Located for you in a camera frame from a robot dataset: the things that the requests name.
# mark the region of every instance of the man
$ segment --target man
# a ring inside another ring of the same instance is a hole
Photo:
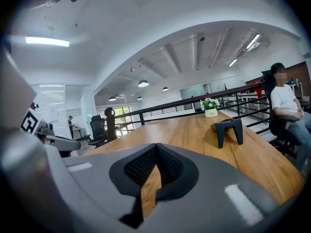
[[[287,123],[289,130],[301,144],[297,153],[295,167],[302,171],[311,149],[311,115],[301,109],[298,99],[292,89],[287,85],[287,73],[282,63],[275,63],[271,66],[271,73],[276,80],[276,86],[271,92],[272,109],[277,116],[292,116],[296,122]]]
[[[69,117],[68,117],[69,130],[70,130],[70,133],[71,133],[71,137],[72,137],[72,139],[73,139],[73,129],[72,129],[72,127],[77,128],[77,126],[75,126],[75,125],[72,123],[72,121],[71,121],[72,119],[73,119],[72,116],[69,116]]]

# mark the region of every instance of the white flower pot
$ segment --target white flower pot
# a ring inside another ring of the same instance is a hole
[[[218,116],[217,109],[205,110],[205,117],[216,117]]]

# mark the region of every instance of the person in black shirt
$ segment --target person in black shirt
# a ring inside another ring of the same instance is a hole
[[[72,121],[71,121],[72,119],[73,119],[72,116],[69,116],[69,117],[68,117],[69,130],[70,130],[70,133],[71,133],[71,137],[72,137],[72,139],[73,139],[73,129],[72,129],[72,127],[77,128],[77,126],[75,126],[75,125],[72,123]]]

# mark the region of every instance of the potted plant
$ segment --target potted plant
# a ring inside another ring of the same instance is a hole
[[[200,100],[201,110],[205,111],[205,117],[216,117],[218,115],[217,106],[219,102],[217,99],[206,98],[204,101]]]

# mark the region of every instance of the white tape strip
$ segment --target white tape strip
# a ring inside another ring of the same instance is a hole
[[[225,193],[249,226],[263,220],[263,215],[260,210],[238,188],[237,184],[227,186],[225,188]]]
[[[76,166],[69,166],[67,169],[69,172],[76,172],[76,171],[81,171],[81,170],[84,170],[90,167],[92,167],[92,164],[90,162],[86,162],[86,163],[79,164]]]

